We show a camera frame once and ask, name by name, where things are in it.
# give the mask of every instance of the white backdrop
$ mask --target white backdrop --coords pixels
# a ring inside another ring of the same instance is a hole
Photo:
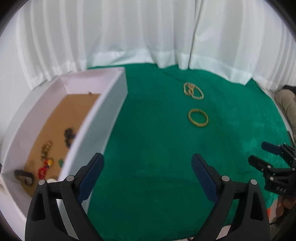
[[[18,12],[31,89],[93,66],[204,69],[275,90],[296,85],[296,43],[264,0],[30,0]]]

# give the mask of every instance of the yellow bead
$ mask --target yellow bead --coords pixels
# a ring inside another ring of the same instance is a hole
[[[50,167],[54,162],[51,159],[47,159],[47,166]]]

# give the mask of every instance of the human hand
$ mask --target human hand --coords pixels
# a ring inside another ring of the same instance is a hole
[[[280,217],[284,213],[284,208],[287,208],[291,210],[296,203],[296,197],[295,198],[284,198],[282,196],[279,196],[278,203],[276,205],[276,217]]]

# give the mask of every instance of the blue gripper pad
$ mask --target blue gripper pad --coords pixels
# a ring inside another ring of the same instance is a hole
[[[273,144],[265,142],[265,141],[262,142],[261,148],[263,150],[268,151],[268,152],[275,154],[275,155],[281,154],[281,148],[279,146],[273,145]]]
[[[200,182],[202,189],[204,190],[207,198],[210,201],[216,203],[218,201],[217,185],[204,166],[204,165],[207,165],[206,162],[203,159],[202,160],[201,159],[202,157],[198,154],[195,154],[192,156],[192,159],[191,159],[192,169],[198,181]]]
[[[104,156],[101,153],[96,153],[90,162],[80,168],[76,174],[76,186],[79,190],[77,201],[82,203],[89,198],[96,181],[98,180],[104,167]]]

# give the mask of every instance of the robotic hand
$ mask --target robotic hand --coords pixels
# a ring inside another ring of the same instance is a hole
[[[266,206],[256,180],[240,183],[228,176],[220,176],[199,154],[193,155],[191,163],[207,198],[215,204],[193,241],[216,240],[234,199],[239,199],[234,220],[227,236],[219,240],[270,240]],[[96,153],[75,176],[56,183],[40,180],[30,204],[25,240],[37,241],[41,236],[43,241],[76,240],[67,234],[63,224],[57,205],[57,199],[62,199],[79,240],[103,241],[81,206],[89,197],[103,166],[103,155]]]
[[[284,198],[296,197],[296,152],[295,149],[283,145],[273,145],[263,142],[261,148],[274,155],[281,156],[290,168],[274,168],[272,164],[256,157],[250,156],[249,164],[263,172],[265,178],[265,189],[276,193]]]

